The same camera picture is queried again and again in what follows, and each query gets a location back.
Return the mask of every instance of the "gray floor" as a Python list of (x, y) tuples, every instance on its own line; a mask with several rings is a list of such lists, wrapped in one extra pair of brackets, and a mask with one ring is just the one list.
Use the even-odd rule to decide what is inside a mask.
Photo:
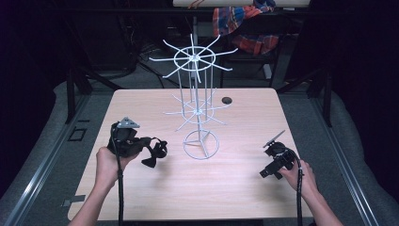
[[(295, 41), (287, 41), (274, 88), (284, 85), (283, 75)], [(160, 73), (170, 73), (173, 65), (146, 61), (147, 57), (165, 57), (160, 51), (143, 55), (143, 63)], [(235, 73), (248, 69), (234, 68)], [(159, 79), (140, 67), (128, 76), (113, 79), (127, 89), (161, 89)], [(32, 150), (14, 183), (0, 201), (1, 225), (65, 225), (69, 221), (65, 200), (74, 195), (89, 152), (97, 136), (105, 111), (112, 97), (112, 90), (91, 80), (94, 91), (90, 96), (76, 92), (78, 111), (74, 120), (65, 125), (67, 98), (65, 83), (55, 89), (56, 106), (44, 128), (38, 143)], [(162, 80), (165, 88), (176, 88)], [(218, 85), (218, 71), (214, 84)], [(242, 83), (231, 86), (242, 87)], [(333, 127), (327, 128), (320, 117), (317, 99), (308, 99), (303, 84), (289, 93), (279, 96), (295, 144), (301, 157), (311, 163), (317, 176), (319, 189), (344, 225), (395, 225), (399, 218), (398, 203), (375, 181), (373, 174), (363, 161), (359, 135), (346, 112), (341, 99), (333, 95), (331, 120)], [(82, 141), (68, 141), (72, 130), (87, 129)], [(180, 225), (296, 225), (294, 218), (217, 221), (174, 222)], [(304, 223), (311, 223), (305, 218)], [(116, 225), (116, 222), (99, 222), (99, 225)]]

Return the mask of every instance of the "dark background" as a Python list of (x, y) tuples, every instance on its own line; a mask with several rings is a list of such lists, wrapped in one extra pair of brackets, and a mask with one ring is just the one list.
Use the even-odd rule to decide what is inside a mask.
[[(286, 78), (304, 75), (332, 62), (333, 90), (343, 99), (359, 130), (365, 161), (381, 186), (399, 201), (399, 177), (395, 175), (399, 159), (398, 4), (321, 2), (312, 1), (312, 9), (333, 8), (354, 13), (338, 22), (305, 21)], [(170, 6), (170, 1), (159, 3), (161, 7)], [(109, 24), (100, 19), (88, 21), (84, 16), (75, 18), (77, 39), (65, 29), (61, 17), (41, 10), (52, 6), (48, 2), (16, 0), (1, 4), (0, 193), (3, 195), (51, 114), (56, 99), (53, 88), (66, 80), (73, 65), (133, 70), (141, 39), (159, 41), (166, 35), (163, 29), (166, 24), (161, 18), (141, 38), (136, 37), (138, 45), (132, 46), (120, 32), (116, 18)], [(102, 26), (109, 26), (114, 32), (99, 32)], [(114, 53), (99, 49), (96, 45), (99, 41), (112, 43), (115, 47), (110, 49)], [(109, 54), (118, 57), (109, 58)]]

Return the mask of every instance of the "person's left hand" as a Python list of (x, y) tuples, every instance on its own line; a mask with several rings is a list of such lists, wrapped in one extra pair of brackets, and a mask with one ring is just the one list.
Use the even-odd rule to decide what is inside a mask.
[[(118, 180), (118, 162), (117, 157), (111, 153), (106, 147), (100, 148), (97, 152), (97, 169), (95, 186), (110, 189)], [(124, 170), (127, 164), (135, 159), (138, 154), (121, 157), (120, 166)]]

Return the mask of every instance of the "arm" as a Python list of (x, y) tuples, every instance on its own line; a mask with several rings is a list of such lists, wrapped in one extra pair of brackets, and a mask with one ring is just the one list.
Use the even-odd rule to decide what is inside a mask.
[[(317, 189), (316, 179), (311, 170), (311, 166), (307, 162), (301, 160), (301, 167), (304, 174), (302, 177), (302, 198), (311, 209), (316, 224), (318, 226), (343, 225), (329, 208), (327, 201)], [(296, 190), (298, 174), (298, 165), (296, 161), (294, 162), (293, 169), (280, 169), (279, 173), (281, 173), (281, 175), (287, 179), (290, 186)]]
[[(95, 225), (108, 192), (118, 180), (117, 158), (107, 148), (102, 147), (97, 152), (97, 169), (94, 187), (82, 208), (69, 225)], [(124, 170), (127, 164), (137, 155), (121, 158), (120, 165)]]

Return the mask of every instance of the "chair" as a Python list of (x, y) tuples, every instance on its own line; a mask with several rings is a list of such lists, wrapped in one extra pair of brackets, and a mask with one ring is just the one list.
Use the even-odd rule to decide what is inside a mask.
[[(220, 64), (223, 67), (225, 63), (235, 64), (260, 64), (260, 69), (263, 68), (264, 64), (273, 65), (271, 69), (271, 78), (269, 81), (269, 87), (272, 87), (274, 75), (276, 72), (277, 64), (279, 61), (279, 52), (281, 43), (284, 37), (289, 32), (292, 26), (290, 18), (284, 15), (267, 13), (254, 16), (252, 18), (244, 20), (241, 25), (231, 32), (227, 38), (226, 43), (223, 46), (223, 52), (231, 51), (236, 47), (231, 43), (232, 39), (237, 35), (274, 35), (279, 37), (276, 48), (268, 52), (266, 55), (254, 56), (251, 53), (247, 53), (243, 50), (237, 50), (233, 54), (223, 55), (220, 58)], [(222, 70), (220, 74), (220, 87), (223, 88), (224, 80), (267, 80), (266, 74), (262, 79), (249, 79), (249, 78), (229, 78), (225, 77), (225, 72)]]

